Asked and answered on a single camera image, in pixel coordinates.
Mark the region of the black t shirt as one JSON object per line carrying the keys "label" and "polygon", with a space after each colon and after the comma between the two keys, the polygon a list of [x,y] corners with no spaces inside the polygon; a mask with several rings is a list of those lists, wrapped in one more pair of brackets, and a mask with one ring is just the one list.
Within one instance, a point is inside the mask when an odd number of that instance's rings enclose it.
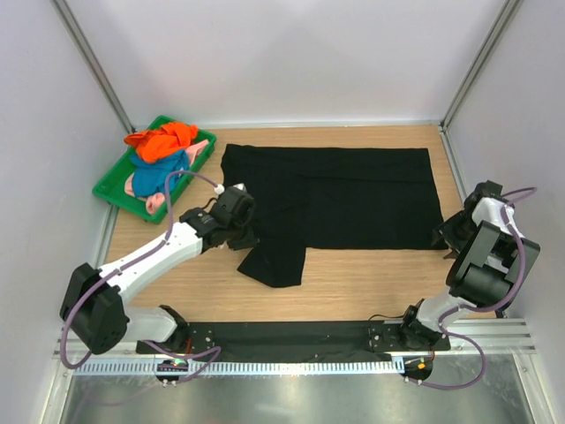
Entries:
{"label": "black t shirt", "polygon": [[445,250],[425,148],[276,148],[229,144],[223,183],[245,185],[258,244],[240,274],[273,288],[302,282],[309,248]]}

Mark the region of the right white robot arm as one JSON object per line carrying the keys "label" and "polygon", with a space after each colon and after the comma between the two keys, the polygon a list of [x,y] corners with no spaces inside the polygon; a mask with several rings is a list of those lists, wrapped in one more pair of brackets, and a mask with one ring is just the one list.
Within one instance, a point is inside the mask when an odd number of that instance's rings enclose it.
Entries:
{"label": "right white robot arm", "polygon": [[508,193],[481,183],[463,210],[437,227],[435,236],[455,258],[446,288],[404,313],[397,337],[409,350],[434,347],[447,327],[470,313],[502,311],[513,302],[540,253],[514,219],[516,204],[537,192],[525,187]]}

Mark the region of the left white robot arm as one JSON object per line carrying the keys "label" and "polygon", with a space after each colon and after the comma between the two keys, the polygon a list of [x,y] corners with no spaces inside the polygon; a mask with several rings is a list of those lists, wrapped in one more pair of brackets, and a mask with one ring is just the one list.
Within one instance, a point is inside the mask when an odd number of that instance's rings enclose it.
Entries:
{"label": "left white robot arm", "polygon": [[60,357],[69,368],[67,338],[73,332],[86,346],[87,354],[108,352],[121,342],[151,341],[165,352],[180,352],[187,333],[182,318],[169,307],[129,307],[128,304],[151,283],[177,265],[211,248],[251,238],[252,213],[187,211],[160,237],[124,258],[96,269],[88,263],[73,270],[60,309],[64,321]]}

